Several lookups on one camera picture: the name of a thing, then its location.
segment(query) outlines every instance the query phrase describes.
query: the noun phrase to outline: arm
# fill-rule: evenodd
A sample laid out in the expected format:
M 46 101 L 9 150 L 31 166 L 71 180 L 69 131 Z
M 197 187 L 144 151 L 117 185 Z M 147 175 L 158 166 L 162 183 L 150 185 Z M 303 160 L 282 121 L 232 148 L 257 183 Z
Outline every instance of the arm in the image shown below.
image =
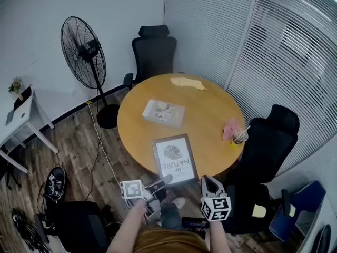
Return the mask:
M 220 221 L 210 222 L 211 253 L 231 253 Z
M 140 199 L 131 208 L 106 253 L 132 253 L 143 216 L 146 213 L 146 201 Z

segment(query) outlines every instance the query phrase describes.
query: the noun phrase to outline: person's leg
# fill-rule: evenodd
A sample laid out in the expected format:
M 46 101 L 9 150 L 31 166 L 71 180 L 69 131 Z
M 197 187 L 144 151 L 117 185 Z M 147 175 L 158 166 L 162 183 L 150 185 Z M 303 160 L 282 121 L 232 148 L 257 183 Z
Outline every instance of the person's leg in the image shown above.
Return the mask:
M 183 229 L 179 210 L 174 203 L 162 204 L 160 220 L 162 228 Z

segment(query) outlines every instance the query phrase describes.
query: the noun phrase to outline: white table leg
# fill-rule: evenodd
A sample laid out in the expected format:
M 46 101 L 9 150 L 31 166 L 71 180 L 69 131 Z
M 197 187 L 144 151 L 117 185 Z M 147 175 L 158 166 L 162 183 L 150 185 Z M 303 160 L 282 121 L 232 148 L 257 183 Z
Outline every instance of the white table leg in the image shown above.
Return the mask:
M 21 145 L 23 148 L 26 148 L 26 145 L 21 140 L 19 140 L 17 136 L 12 135 L 11 139 L 13 139 L 17 144 Z
M 35 103 L 36 103 L 36 105 L 37 105 L 37 110 L 38 110 L 38 112 L 40 113 L 42 119 L 44 120 L 44 122 L 46 122 L 46 123 L 50 126 L 51 129 L 53 129 L 53 128 L 54 128 L 54 125 L 53 125 L 53 123 L 51 122 L 51 120 L 49 119 L 49 117 L 47 116 L 47 114 L 46 114 L 46 113 L 44 112 L 44 110 L 42 109 L 41 105 L 38 103 L 38 101 L 37 101 L 37 99 L 36 99 L 35 93 L 34 93 L 34 95 L 33 95 L 33 99 L 34 99 L 34 101 L 35 101 Z
M 36 129 L 30 122 L 27 122 L 27 126 L 31 129 L 31 131 L 33 131 L 36 136 L 38 136 L 38 138 L 40 140 L 42 140 L 44 142 L 45 145 L 47 145 L 54 153 L 58 153 L 58 149 L 46 138 L 43 136 L 43 134 Z
M 9 155 L 7 155 L 6 153 L 4 153 L 2 150 L 0 150 L 0 155 L 6 159 L 10 164 L 14 165 L 15 167 L 17 167 L 19 170 L 23 171 L 24 173 L 28 173 L 28 170 L 21 166 L 19 163 L 17 163 L 15 160 L 13 160 L 11 157 L 9 157 Z

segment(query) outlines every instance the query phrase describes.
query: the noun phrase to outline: sneaker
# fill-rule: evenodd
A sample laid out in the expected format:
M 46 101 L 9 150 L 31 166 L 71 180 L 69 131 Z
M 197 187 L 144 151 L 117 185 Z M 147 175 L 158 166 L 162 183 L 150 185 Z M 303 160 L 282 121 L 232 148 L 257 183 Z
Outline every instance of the sneaker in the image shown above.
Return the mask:
M 182 197 L 176 198 L 175 200 L 172 201 L 172 203 L 174 203 L 178 209 L 181 209 L 185 205 L 186 199 Z

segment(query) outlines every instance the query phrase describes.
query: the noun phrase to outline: fingerprint image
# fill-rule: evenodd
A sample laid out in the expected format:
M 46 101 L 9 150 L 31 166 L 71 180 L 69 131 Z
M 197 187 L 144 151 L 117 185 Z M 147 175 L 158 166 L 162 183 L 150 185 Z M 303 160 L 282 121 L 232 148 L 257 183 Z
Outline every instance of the fingerprint image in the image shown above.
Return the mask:
M 175 160 L 175 159 L 183 157 L 183 155 L 181 154 L 179 148 L 177 146 L 174 146 L 174 145 L 168 145 L 165 148 L 164 155 L 167 158 L 172 159 L 172 160 Z

